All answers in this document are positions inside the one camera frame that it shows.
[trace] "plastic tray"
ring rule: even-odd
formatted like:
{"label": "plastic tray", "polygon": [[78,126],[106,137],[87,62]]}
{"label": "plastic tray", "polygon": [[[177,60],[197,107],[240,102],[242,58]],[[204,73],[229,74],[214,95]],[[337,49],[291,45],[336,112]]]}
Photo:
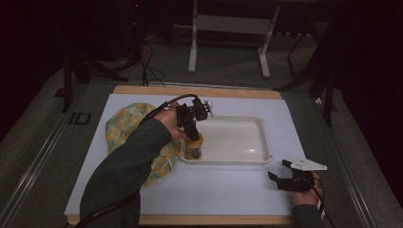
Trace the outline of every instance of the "plastic tray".
{"label": "plastic tray", "polygon": [[214,116],[197,122],[197,128],[204,137],[201,157],[187,160],[182,146],[185,163],[265,164],[272,158],[260,118]]}

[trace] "yellow cloth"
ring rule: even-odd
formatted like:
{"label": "yellow cloth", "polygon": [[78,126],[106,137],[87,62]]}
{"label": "yellow cloth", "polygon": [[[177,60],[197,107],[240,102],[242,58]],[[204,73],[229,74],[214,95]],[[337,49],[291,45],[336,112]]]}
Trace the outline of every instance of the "yellow cloth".
{"label": "yellow cloth", "polygon": [[[107,155],[125,143],[142,119],[155,107],[146,103],[135,103],[120,109],[106,122]],[[160,156],[151,165],[151,174],[143,186],[155,182],[171,172],[182,150],[181,142],[174,141],[164,146]]]}

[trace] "table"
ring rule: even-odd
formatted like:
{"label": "table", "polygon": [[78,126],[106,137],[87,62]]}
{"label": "table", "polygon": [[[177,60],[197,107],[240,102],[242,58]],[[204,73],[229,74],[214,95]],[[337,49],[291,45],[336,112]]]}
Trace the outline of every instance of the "table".
{"label": "table", "polygon": [[[279,191],[267,176],[269,170],[280,176],[290,176],[291,172],[281,165],[281,160],[292,161],[304,157],[288,107],[279,93],[245,89],[120,85],[109,96],[68,202],[65,214],[69,223],[76,224],[79,221],[79,203],[86,182],[99,162],[106,157],[106,120],[121,107],[135,101],[163,103],[170,100],[171,96],[187,93],[197,94],[201,100],[211,100],[215,115],[231,111],[234,115],[262,118],[273,158],[264,165],[189,165],[177,161],[171,174],[142,189],[140,224],[235,225],[292,222],[290,193]],[[196,191],[197,194],[192,195],[191,191]]]}
{"label": "table", "polygon": [[189,73],[196,72],[198,54],[198,29],[241,32],[250,34],[265,35],[262,47],[258,48],[258,55],[262,76],[270,78],[270,71],[267,65],[266,51],[273,34],[273,28],[278,17],[279,6],[275,7],[271,19],[237,18],[216,15],[198,14],[198,0],[193,0],[193,24],[192,24],[192,48],[190,49]]}

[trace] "black cable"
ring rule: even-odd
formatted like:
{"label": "black cable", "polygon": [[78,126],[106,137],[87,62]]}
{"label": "black cable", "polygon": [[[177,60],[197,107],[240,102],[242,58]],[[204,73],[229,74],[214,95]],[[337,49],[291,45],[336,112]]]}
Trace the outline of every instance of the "black cable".
{"label": "black cable", "polygon": [[150,63],[150,61],[151,61],[151,58],[152,58],[152,56],[153,56],[153,54],[154,54],[154,49],[152,48],[152,46],[151,45],[149,45],[147,42],[144,42],[144,44],[146,45],[146,46],[148,46],[149,48],[150,48],[150,51],[151,51],[151,54],[150,54],[150,56],[148,57],[148,60],[146,61],[146,63],[144,64],[143,63],[143,61],[142,61],[142,63],[143,63],[143,86],[148,86],[148,80],[147,80],[147,73],[146,73],[146,70],[148,69],[148,65],[149,65],[149,63]]}
{"label": "black cable", "polygon": [[315,178],[315,180],[317,180],[317,182],[319,182],[319,184],[320,184],[319,187],[322,190],[322,195],[320,195],[319,192],[317,191],[317,189],[315,187],[312,187],[312,189],[315,191],[315,193],[317,194],[317,196],[320,199],[319,214],[322,215],[322,213],[324,212],[325,217],[329,220],[329,222],[332,225],[332,227],[336,228],[335,224],[333,223],[332,219],[329,216],[329,213],[327,211],[325,211],[325,209],[324,209],[325,208],[324,201],[325,201],[326,192],[325,192],[325,188],[323,186],[323,183],[317,178]]}
{"label": "black cable", "polygon": [[144,124],[145,122],[147,122],[148,120],[154,118],[161,110],[163,110],[164,108],[168,107],[169,105],[171,105],[174,102],[177,102],[180,99],[183,98],[187,98],[187,97],[194,97],[194,98],[198,98],[198,96],[196,94],[184,94],[182,96],[179,96],[177,98],[172,99],[169,102],[164,102],[163,104],[161,104],[160,106],[158,106],[157,108],[155,108],[154,110],[150,111],[143,119],[142,121],[139,123],[139,126],[141,124]]}
{"label": "black cable", "polygon": [[139,194],[140,194],[140,190],[137,190],[134,194],[130,195],[129,197],[126,197],[122,200],[109,204],[108,206],[106,206],[94,213],[91,213],[90,215],[84,217],[83,219],[80,219],[80,222],[75,226],[75,228],[85,227],[87,224],[89,224],[93,220],[95,220],[101,216],[104,216],[104,215],[130,203],[132,200],[136,199],[139,196]]}

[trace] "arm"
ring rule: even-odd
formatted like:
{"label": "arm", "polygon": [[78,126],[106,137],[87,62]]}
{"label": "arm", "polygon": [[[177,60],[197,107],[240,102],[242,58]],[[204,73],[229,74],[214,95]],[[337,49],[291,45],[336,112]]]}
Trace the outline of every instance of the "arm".
{"label": "arm", "polygon": [[[318,180],[319,175],[313,172]],[[315,181],[315,188],[318,189],[318,181]],[[293,193],[293,221],[297,228],[323,228],[323,221],[317,209],[319,196],[314,190],[307,192]]]}
{"label": "arm", "polygon": [[[155,119],[139,126],[92,174],[82,197],[81,218],[134,194],[146,181],[161,148],[172,139],[184,137],[176,126],[175,109],[163,110]],[[133,227],[138,225],[139,217],[140,198],[136,198],[86,227]]]}

